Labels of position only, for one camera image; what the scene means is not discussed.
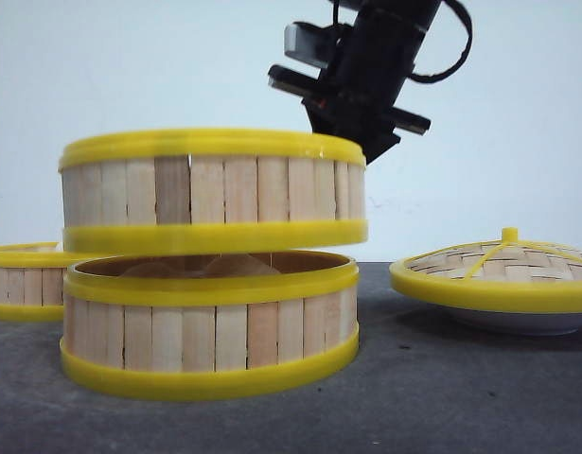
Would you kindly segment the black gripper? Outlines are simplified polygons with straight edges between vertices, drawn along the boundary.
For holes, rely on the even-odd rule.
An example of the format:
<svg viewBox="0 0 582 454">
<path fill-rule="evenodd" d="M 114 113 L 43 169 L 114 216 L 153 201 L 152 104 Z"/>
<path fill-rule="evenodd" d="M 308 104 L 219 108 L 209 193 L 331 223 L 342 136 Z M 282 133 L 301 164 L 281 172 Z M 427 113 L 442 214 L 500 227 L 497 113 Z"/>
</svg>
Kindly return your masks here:
<svg viewBox="0 0 582 454">
<path fill-rule="evenodd" d="M 301 97 L 314 131 L 357 141 L 369 165 L 400 142 L 395 128 L 423 134 L 430 127 L 395 102 L 431 21 L 415 9 L 361 9 L 353 25 L 331 25 L 335 54 L 318 77 L 274 65 L 270 84 Z"/>
</svg>

